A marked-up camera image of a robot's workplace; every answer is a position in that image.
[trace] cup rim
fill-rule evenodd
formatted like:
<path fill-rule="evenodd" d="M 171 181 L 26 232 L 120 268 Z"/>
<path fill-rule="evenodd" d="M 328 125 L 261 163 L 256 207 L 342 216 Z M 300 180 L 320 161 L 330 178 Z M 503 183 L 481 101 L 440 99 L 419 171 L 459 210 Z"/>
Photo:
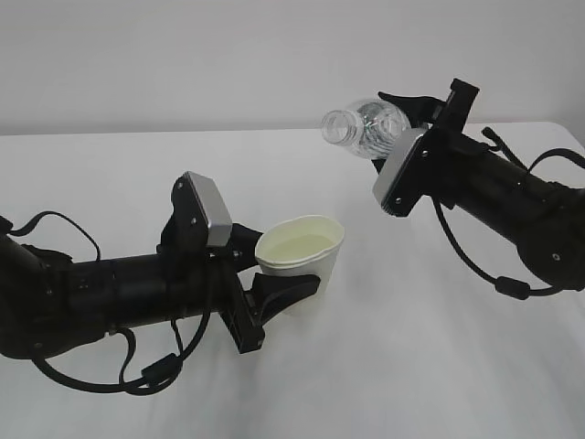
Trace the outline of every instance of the cup rim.
<path fill-rule="evenodd" d="M 322 219 L 322 220 L 328 220 L 331 223 L 335 224 L 336 227 L 338 227 L 338 229 L 341 231 L 341 237 L 338 240 L 338 242 L 334 243 L 333 245 L 331 245 L 325 249 L 322 249 L 318 253 L 315 253 L 311 256 L 305 256 L 304 258 L 295 259 L 295 260 L 288 261 L 288 262 L 268 261 L 268 260 L 266 260 L 258 255 L 259 245 L 261 244 L 262 240 L 265 239 L 264 237 L 267 236 L 271 231 L 276 230 L 277 228 L 284 226 L 286 224 L 290 224 L 291 222 L 295 222 L 298 220 L 304 220 L 304 219 L 310 219 L 310 218 L 318 218 L 318 219 Z M 345 238 L 346 238 L 346 229 L 336 219 L 333 219 L 331 217 L 326 217 L 325 215 L 303 215 L 301 217 L 297 217 L 294 219 L 288 219 L 286 221 L 279 222 L 278 224 L 273 226 L 270 230 L 268 230 L 266 233 L 264 233 L 260 237 L 258 242 L 256 243 L 256 248 L 254 249 L 254 256 L 259 263 L 261 262 L 262 265 L 265 265 L 266 267 L 269 267 L 269 268 L 296 268 L 297 266 L 303 265 L 309 261 L 310 262 L 320 261 L 321 259 L 327 257 L 335 249 L 338 249 L 341 246 L 341 244 L 344 242 Z"/>

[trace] bottle neck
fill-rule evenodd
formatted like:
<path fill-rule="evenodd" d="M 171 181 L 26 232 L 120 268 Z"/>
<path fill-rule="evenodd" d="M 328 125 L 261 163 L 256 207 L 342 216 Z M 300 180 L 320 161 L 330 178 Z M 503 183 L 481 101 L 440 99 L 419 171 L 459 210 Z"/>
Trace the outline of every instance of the bottle neck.
<path fill-rule="evenodd" d="M 321 133 L 332 145 L 349 146 L 357 142 L 364 132 L 364 123 L 357 112 L 334 110 L 323 118 Z"/>

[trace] silver metal plate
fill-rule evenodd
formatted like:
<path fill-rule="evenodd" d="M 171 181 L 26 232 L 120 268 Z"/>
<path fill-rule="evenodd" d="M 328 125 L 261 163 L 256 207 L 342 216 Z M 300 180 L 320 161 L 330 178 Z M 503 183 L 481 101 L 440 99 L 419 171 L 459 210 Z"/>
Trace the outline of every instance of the silver metal plate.
<path fill-rule="evenodd" d="M 225 247 L 231 236 L 233 223 L 215 181 L 194 172 L 186 172 L 185 178 L 195 191 L 199 208 L 206 221 L 207 246 Z"/>
<path fill-rule="evenodd" d="M 427 131 L 424 128 L 405 130 L 394 144 L 392 152 L 386 159 L 386 163 L 374 184 L 374 197 L 380 206 L 384 206 L 386 200 L 392 194 L 392 190 L 402 174 L 403 167 L 407 164 L 410 151 Z"/>

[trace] bottle opening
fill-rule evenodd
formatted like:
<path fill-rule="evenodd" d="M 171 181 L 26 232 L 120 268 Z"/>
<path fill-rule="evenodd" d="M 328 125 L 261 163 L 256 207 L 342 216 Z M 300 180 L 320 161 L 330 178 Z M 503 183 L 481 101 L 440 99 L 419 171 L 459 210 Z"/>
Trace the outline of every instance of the bottle opening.
<path fill-rule="evenodd" d="M 355 139 L 357 130 L 356 117 L 348 111 L 329 112 L 321 124 L 323 138 L 333 145 L 349 145 Z"/>

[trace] cable connector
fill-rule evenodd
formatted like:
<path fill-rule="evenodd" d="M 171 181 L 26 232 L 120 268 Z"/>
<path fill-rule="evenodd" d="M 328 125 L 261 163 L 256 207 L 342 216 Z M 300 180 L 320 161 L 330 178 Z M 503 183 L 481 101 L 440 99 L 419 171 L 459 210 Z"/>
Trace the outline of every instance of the cable connector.
<path fill-rule="evenodd" d="M 183 361 L 175 354 L 169 354 L 142 370 L 143 378 L 150 387 L 158 386 L 176 375 L 183 368 Z"/>
<path fill-rule="evenodd" d="M 494 286 L 498 293 L 509 295 L 518 300 L 527 300 L 530 297 L 530 285 L 517 279 L 500 276 L 495 279 Z"/>

